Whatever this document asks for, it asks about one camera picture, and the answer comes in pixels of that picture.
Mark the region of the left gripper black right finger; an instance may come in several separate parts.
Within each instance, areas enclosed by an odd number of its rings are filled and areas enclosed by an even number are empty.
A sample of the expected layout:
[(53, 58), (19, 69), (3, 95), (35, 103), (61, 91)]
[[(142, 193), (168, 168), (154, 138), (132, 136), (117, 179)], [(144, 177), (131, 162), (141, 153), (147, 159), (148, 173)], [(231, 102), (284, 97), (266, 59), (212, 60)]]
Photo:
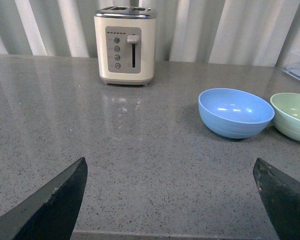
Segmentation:
[(300, 240), (300, 182), (257, 158), (253, 177), (280, 240)]

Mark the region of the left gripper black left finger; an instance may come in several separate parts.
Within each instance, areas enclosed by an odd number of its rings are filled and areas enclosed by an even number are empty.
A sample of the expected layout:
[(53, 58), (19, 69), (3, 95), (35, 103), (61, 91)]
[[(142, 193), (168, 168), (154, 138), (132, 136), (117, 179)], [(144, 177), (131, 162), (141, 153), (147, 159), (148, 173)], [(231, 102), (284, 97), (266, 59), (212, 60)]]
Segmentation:
[(69, 240), (88, 177), (84, 157), (0, 217), (0, 240)]

